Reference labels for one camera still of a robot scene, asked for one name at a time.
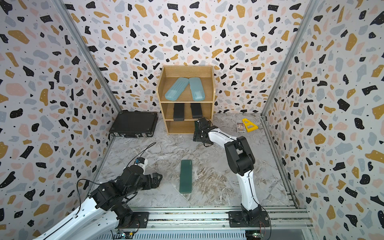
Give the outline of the black pencil case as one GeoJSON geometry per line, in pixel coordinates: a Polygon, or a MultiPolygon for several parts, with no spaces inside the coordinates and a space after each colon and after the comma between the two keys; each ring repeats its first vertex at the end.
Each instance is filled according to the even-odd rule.
{"type": "Polygon", "coordinates": [[[193,119],[201,119],[203,117],[202,106],[200,103],[191,103],[191,113],[193,119]]]}
{"type": "Polygon", "coordinates": [[[175,122],[181,122],[185,120],[185,104],[184,103],[174,104],[173,120],[175,122]]]}

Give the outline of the light blue pencil case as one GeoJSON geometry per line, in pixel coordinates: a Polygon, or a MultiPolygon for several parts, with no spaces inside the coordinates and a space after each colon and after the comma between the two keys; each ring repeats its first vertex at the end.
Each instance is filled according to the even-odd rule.
{"type": "Polygon", "coordinates": [[[165,98],[169,101],[176,101],[179,96],[183,93],[185,88],[189,84],[189,79],[178,78],[171,88],[166,92],[165,98]]]}
{"type": "Polygon", "coordinates": [[[206,97],[205,91],[200,78],[197,78],[197,77],[189,78],[189,85],[192,93],[192,98],[194,101],[205,100],[205,97],[206,97]]]}

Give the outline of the green pencil case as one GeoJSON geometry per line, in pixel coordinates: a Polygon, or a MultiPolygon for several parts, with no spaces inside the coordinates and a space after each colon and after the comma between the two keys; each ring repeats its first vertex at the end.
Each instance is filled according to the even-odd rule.
{"type": "Polygon", "coordinates": [[[199,132],[200,132],[199,121],[195,121],[194,124],[195,124],[195,132],[194,132],[194,135],[198,135],[199,132]]]}
{"type": "Polygon", "coordinates": [[[182,160],[179,186],[181,194],[190,194],[192,192],[192,173],[192,161],[182,160]]]}

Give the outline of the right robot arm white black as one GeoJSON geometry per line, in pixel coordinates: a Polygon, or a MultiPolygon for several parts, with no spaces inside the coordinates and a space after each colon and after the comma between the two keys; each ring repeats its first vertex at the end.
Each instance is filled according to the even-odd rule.
{"type": "Polygon", "coordinates": [[[245,225],[251,226],[262,215],[262,206],[257,198],[254,183],[256,159],[247,139],[224,133],[206,118],[195,121],[193,141],[209,147],[217,144],[225,150],[230,170],[236,175],[241,191],[241,214],[245,225]]]}

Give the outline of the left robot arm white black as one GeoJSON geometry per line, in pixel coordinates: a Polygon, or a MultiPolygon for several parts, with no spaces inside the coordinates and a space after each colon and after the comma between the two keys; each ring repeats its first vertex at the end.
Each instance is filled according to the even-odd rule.
{"type": "Polygon", "coordinates": [[[115,229],[146,227],[148,212],[135,213],[128,203],[139,191],[156,189],[163,176],[146,175],[138,165],[126,167],[115,180],[98,184],[80,206],[51,229],[41,234],[39,240],[91,240],[115,229]]]}

